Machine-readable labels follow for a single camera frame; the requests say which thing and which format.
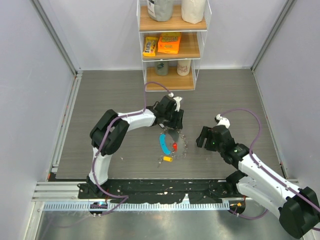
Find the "yellow key tag with keys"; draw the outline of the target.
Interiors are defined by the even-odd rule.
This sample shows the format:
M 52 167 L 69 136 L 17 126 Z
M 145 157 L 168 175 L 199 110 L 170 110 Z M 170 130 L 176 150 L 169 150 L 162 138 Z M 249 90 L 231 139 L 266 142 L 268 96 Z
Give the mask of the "yellow key tag with keys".
M 159 168 L 163 162 L 169 162 L 170 163 L 172 161 L 173 161 L 173 157 L 172 156 L 160 156 L 159 159 L 158 159 L 157 168 Z

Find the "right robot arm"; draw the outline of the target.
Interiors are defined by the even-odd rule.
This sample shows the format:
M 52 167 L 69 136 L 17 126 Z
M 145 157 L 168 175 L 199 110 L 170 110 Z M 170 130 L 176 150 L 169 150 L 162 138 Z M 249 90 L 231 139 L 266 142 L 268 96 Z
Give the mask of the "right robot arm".
M 317 194 L 310 188 L 300 188 L 264 164 L 256 154 L 236 143 L 224 125 L 203 126 L 196 139 L 199 148 L 217 152 L 236 168 L 227 177 L 227 193 L 249 197 L 271 212 L 282 228 L 300 239 L 320 222 Z

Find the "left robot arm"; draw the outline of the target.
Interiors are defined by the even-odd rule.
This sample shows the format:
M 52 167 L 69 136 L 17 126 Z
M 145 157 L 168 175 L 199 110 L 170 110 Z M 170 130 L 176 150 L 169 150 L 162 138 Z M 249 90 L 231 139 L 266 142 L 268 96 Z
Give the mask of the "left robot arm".
M 101 199 L 106 195 L 104 183 L 108 180 L 111 158 L 122 145 L 127 132 L 156 125 L 178 132 L 183 129 L 182 99 L 170 93 L 154 105 L 138 111 L 119 113 L 109 109 L 104 113 L 89 134 L 93 159 L 86 181 L 94 198 Z

